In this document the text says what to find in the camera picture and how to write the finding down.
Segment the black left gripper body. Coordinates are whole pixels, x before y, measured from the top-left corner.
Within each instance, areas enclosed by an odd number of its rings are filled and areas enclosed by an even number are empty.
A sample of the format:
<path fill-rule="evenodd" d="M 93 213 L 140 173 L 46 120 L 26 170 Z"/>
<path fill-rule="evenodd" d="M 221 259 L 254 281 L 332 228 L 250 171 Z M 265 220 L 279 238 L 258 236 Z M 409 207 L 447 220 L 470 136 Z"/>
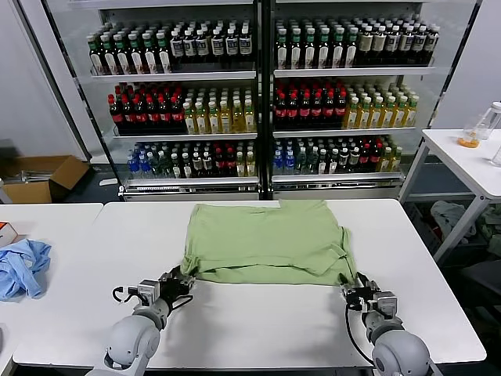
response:
<path fill-rule="evenodd" d="M 170 306 L 175 305 L 177 301 L 180 301 L 179 305 L 183 306 L 193 300 L 193 295 L 186 285 L 185 278 L 184 280 L 160 281 L 160 298 Z"/>

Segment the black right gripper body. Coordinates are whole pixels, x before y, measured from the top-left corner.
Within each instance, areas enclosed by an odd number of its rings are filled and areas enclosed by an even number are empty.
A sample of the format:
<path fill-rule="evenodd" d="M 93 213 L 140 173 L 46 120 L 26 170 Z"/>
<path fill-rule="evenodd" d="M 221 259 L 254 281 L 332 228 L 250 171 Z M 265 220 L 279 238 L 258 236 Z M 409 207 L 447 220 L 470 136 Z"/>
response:
<path fill-rule="evenodd" d="M 377 309 L 377 300 L 375 298 L 379 287 L 375 285 L 375 290 L 371 291 L 364 287 L 352 287 L 352 293 L 345 299 L 348 310 L 356 312 L 370 312 Z"/>

